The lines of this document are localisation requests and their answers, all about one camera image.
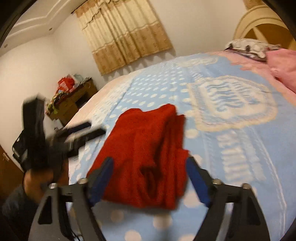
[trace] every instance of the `blue gripper pad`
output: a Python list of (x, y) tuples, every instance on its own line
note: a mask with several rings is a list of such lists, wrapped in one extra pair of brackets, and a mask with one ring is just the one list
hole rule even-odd
[(109, 180), (113, 173), (114, 161), (111, 157), (107, 157), (101, 167), (97, 170), (94, 170), (88, 177), (89, 180), (89, 201), (94, 206), (98, 203), (107, 187)]
[(199, 200), (207, 207), (210, 207), (211, 198), (209, 197), (208, 189), (212, 184), (211, 176), (206, 170), (200, 168), (192, 156), (186, 160), (186, 171)]

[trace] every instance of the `patterned pillowcase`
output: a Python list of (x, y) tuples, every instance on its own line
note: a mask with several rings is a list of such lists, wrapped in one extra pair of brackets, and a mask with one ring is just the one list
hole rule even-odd
[(226, 45), (226, 49), (257, 61), (266, 62), (266, 52), (281, 49), (281, 45), (266, 44), (256, 39), (235, 39)]

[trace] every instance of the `sleeve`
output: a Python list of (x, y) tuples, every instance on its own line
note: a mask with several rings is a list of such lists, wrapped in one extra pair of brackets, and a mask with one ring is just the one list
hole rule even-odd
[(30, 200), (22, 185), (18, 186), (2, 206), (2, 214), (21, 241), (27, 241), (38, 205)]

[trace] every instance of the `pillow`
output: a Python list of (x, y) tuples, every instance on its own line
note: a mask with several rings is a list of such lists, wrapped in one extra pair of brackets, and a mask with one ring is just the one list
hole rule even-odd
[(280, 49), (266, 54), (272, 75), (296, 93), (296, 51)]
[(281, 45), (266, 44), (256, 39), (236, 39), (226, 45), (226, 49), (261, 62), (266, 62), (266, 52), (280, 48)]

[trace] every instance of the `screw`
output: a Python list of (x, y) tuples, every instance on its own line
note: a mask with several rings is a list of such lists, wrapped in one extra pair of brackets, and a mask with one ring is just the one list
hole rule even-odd
[(214, 180), (213, 180), (213, 184), (216, 184), (216, 185), (221, 185), (221, 184), (222, 184), (222, 182), (221, 182), (221, 180), (220, 180), (220, 179), (214, 179)]
[(49, 184), (48, 187), (49, 187), (50, 189), (54, 189), (54, 188), (57, 187), (57, 184), (56, 184), (56, 183), (51, 183), (51, 184)]
[(242, 188), (243, 188), (243, 189), (251, 189), (252, 186), (251, 186), (250, 184), (248, 184), (248, 183), (244, 183), (244, 184), (242, 185)]
[(87, 182), (88, 182), (87, 178), (81, 178), (81, 179), (78, 180), (79, 184), (85, 184)]

